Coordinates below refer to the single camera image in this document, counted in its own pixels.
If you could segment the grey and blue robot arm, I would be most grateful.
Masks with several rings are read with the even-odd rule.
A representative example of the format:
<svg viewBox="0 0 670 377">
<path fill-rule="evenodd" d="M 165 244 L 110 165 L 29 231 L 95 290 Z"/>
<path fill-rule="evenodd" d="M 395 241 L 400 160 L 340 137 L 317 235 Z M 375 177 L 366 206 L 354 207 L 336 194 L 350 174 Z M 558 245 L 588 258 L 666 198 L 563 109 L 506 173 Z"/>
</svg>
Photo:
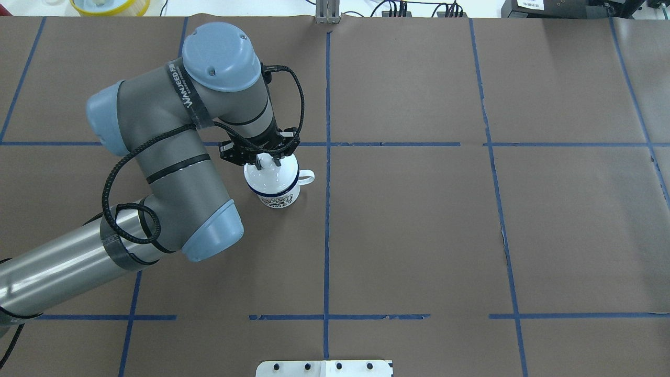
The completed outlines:
<svg viewBox="0 0 670 377">
<path fill-rule="evenodd" d="M 192 262 L 242 238 L 235 202 L 216 172 L 199 131 L 229 136 L 221 158 L 280 163 L 300 143 L 296 127 L 277 126 L 268 85 L 274 72 L 249 36 L 215 22 L 187 35 L 180 57 L 91 96 L 86 116 L 100 142 L 120 157 L 103 186 L 101 212 L 53 241 L 3 260 L 2 334 L 119 277 L 181 251 Z"/>
</svg>

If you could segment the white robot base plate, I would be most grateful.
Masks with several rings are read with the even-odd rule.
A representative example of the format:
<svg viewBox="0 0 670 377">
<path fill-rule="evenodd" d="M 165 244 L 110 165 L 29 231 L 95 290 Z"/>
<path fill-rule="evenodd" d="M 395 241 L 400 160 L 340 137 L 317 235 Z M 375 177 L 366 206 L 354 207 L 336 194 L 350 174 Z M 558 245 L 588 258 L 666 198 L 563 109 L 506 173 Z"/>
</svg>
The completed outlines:
<svg viewBox="0 0 670 377">
<path fill-rule="evenodd" d="M 256 376 L 393 376 L 387 360 L 290 360 L 259 363 Z"/>
</svg>

